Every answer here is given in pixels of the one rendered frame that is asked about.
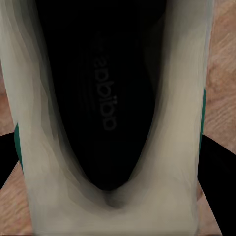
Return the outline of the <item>gym shoe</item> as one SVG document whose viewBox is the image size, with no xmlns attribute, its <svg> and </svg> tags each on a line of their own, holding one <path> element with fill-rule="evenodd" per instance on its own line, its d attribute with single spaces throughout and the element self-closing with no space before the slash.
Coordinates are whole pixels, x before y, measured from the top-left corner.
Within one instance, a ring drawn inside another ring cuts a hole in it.
<svg viewBox="0 0 236 236">
<path fill-rule="evenodd" d="M 0 0 L 36 236 L 198 236 L 214 0 Z"/>
</svg>

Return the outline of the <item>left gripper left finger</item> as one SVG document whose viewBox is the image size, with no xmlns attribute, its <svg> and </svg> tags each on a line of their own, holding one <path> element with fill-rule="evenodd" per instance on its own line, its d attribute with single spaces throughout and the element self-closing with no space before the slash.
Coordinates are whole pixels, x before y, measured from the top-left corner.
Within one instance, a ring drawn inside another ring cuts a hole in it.
<svg viewBox="0 0 236 236">
<path fill-rule="evenodd" d="M 18 161 L 14 132 L 0 136 L 0 190 Z"/>
</svg>

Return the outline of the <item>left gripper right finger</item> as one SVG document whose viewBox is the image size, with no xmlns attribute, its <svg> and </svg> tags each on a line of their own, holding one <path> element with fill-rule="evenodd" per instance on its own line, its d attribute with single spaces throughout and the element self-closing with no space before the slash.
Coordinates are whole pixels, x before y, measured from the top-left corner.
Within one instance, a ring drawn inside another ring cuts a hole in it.
<svg viewBox="0 0 236 236">
<path fill-rule="evenodd" d="M 197 180 L 223 236 L 236 236 L 236 154 L 202 135 Z"/>
</svg>

